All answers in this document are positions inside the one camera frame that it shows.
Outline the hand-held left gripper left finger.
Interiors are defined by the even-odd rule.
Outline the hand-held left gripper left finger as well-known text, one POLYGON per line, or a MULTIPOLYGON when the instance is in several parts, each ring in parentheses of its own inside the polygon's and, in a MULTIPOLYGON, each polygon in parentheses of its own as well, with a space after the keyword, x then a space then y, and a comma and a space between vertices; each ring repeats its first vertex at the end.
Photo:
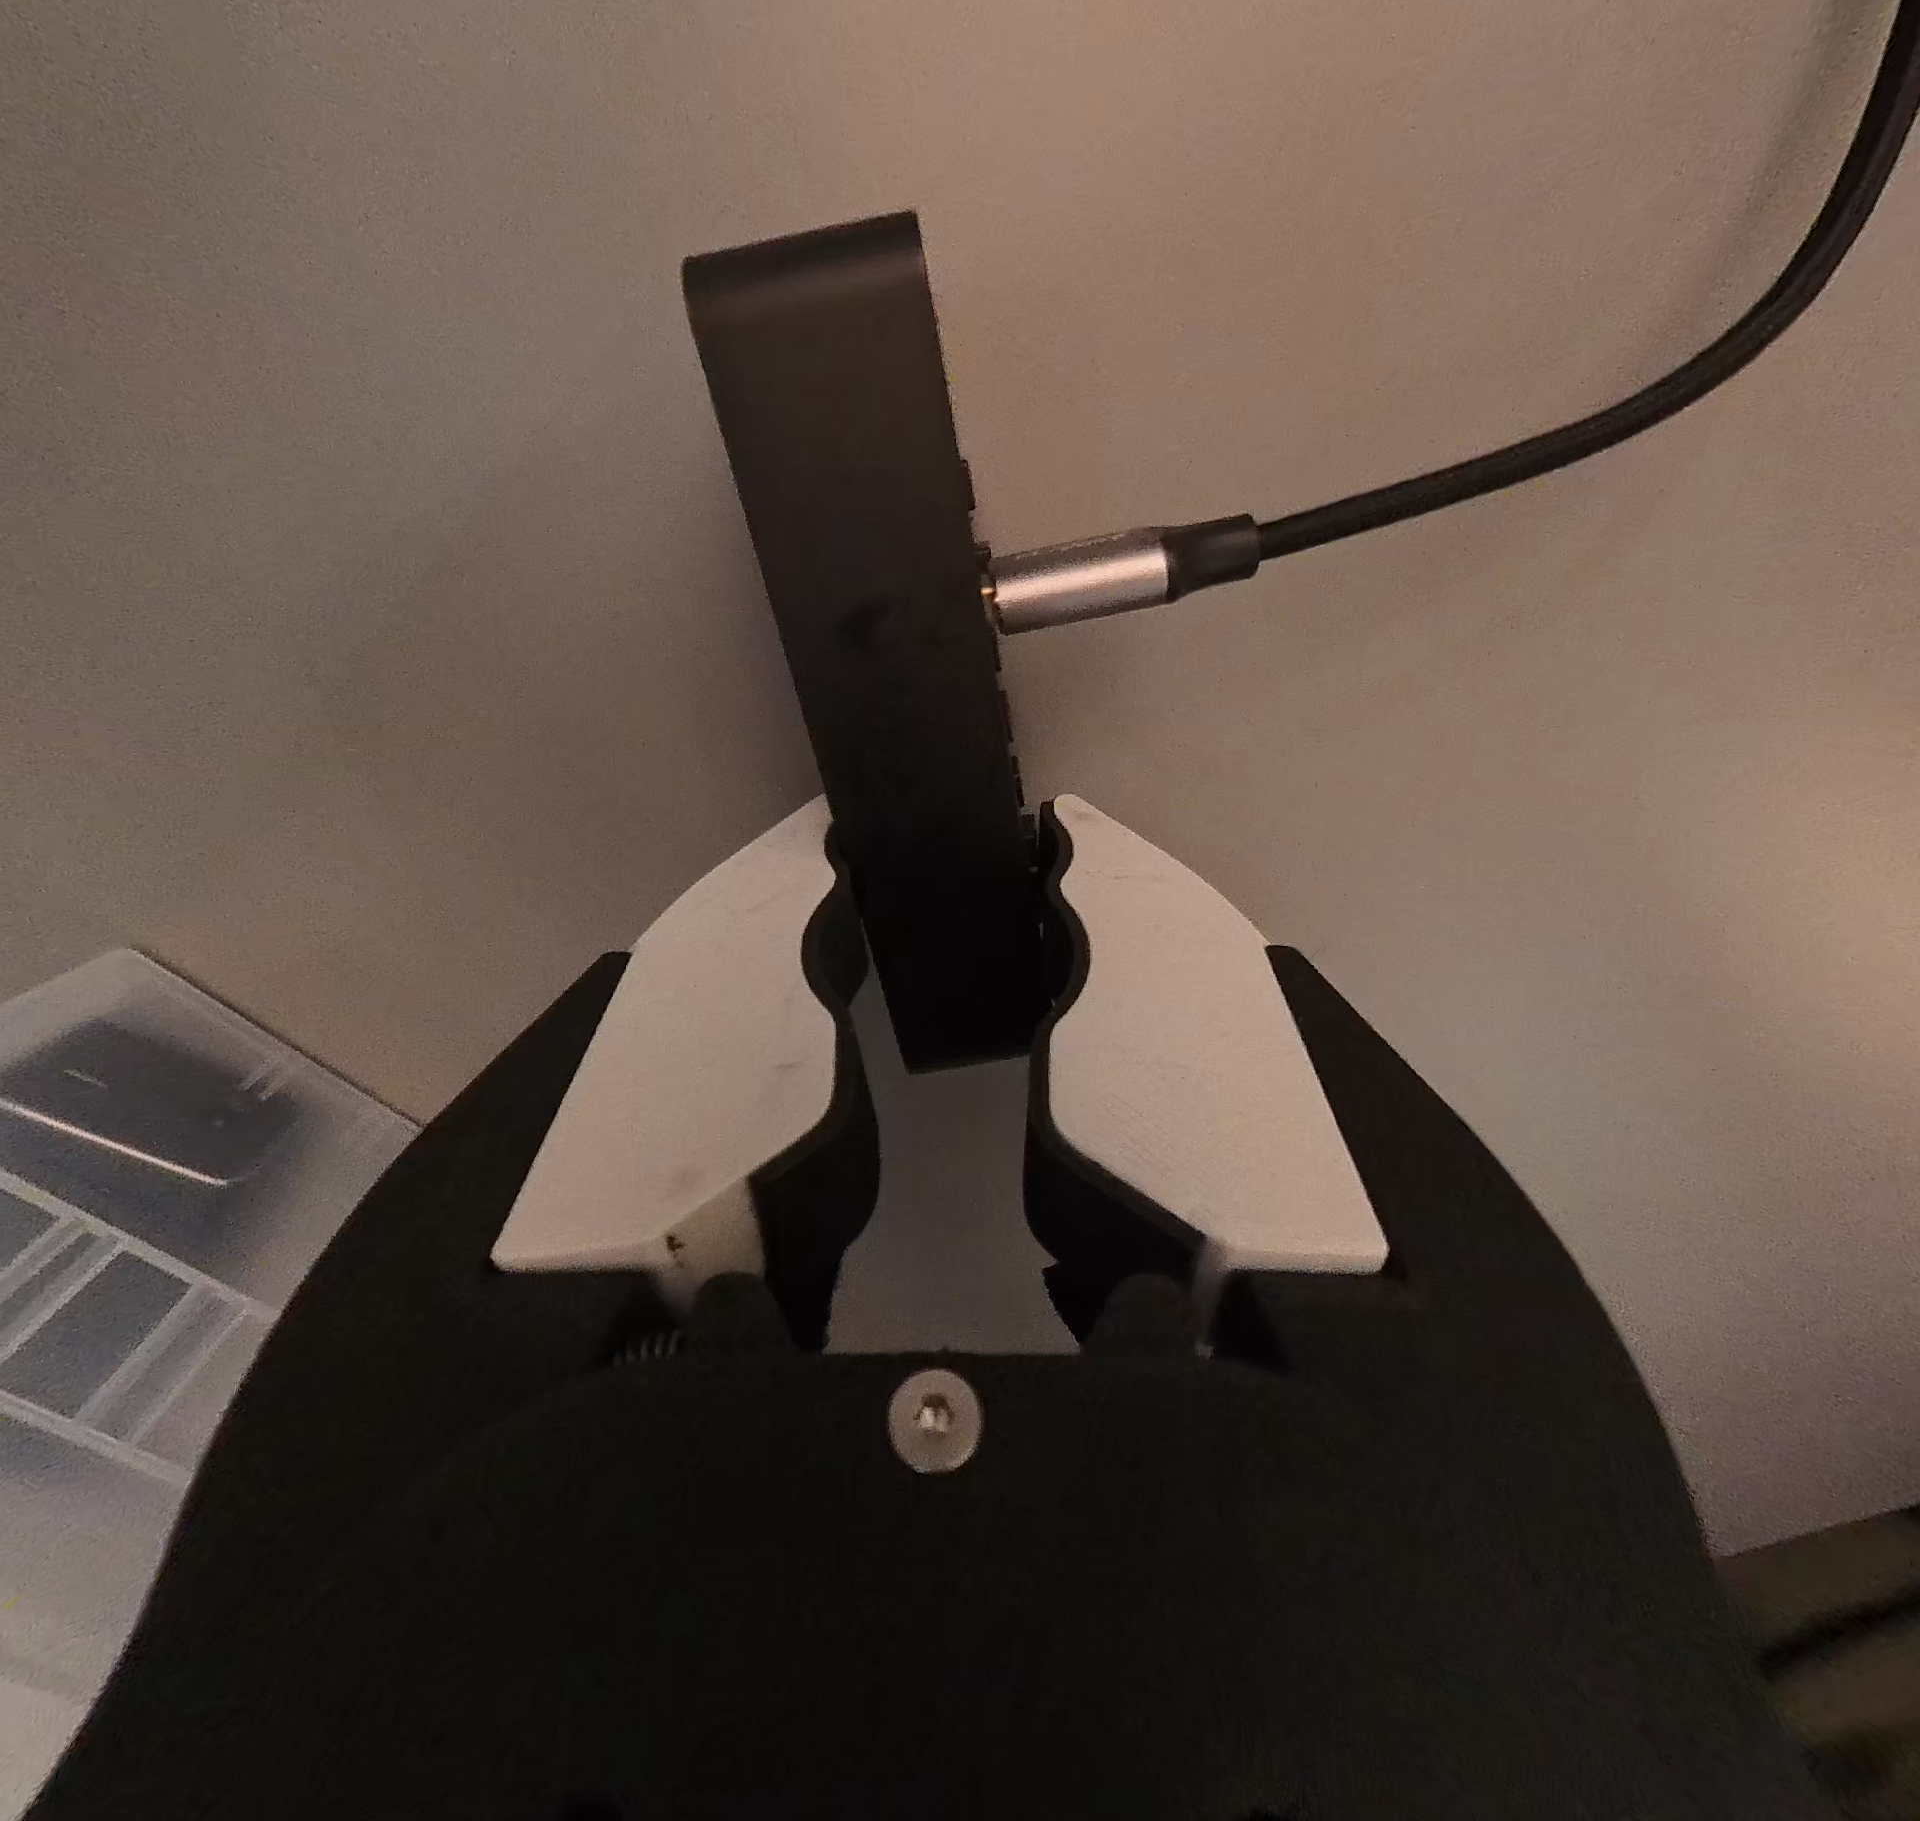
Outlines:
POLYGON ((833 1271, 872 1207, 807 1176, 862 1091, 860 912, 814 797, 632 949, 494 1244, 506 1273, 833 1271))

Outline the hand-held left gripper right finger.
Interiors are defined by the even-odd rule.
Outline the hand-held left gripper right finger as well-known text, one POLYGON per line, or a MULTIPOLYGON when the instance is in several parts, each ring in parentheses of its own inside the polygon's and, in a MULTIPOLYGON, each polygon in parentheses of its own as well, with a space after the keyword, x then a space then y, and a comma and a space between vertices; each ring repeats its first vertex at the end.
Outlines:
POLYGON ((1050 810, 1085 952, 1048 1028, 1043 1127, 1143 1203, 1200 1281, 1381 1273, 1387 1237, 1262 930, 1093 803, 1050 810))

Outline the black usb hub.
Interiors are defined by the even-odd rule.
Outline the black usb hub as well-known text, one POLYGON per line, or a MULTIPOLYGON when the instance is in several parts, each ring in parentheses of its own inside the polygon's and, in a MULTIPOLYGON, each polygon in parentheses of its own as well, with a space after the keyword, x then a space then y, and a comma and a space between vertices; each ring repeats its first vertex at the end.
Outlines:
POLYGON ((299 1101, 209 1052, 86 1019, 5 1063, 5 1119, 112 1176, 225 1191, 296 1133, 299 1101))
POLYGON ((683 300, 903 1063, 1024 1057, 1043 902, 921 221, 689 257, 683 300))

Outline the clear plastic storage box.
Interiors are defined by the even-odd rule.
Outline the clear plastic storage box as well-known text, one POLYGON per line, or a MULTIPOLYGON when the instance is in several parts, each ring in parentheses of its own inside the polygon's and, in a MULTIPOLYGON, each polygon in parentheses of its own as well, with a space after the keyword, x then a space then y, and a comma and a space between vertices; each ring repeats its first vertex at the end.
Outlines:
POLYGON ((184 1494, 299 1283, 419 1127, 212 993, 112 950, 15 996, 15 1054, 86 1019, 191 1043, 299 1101, 282 1151, 202 1194, 112 1176, 2 1108, 2 1815, 77 1739, 184 1494))

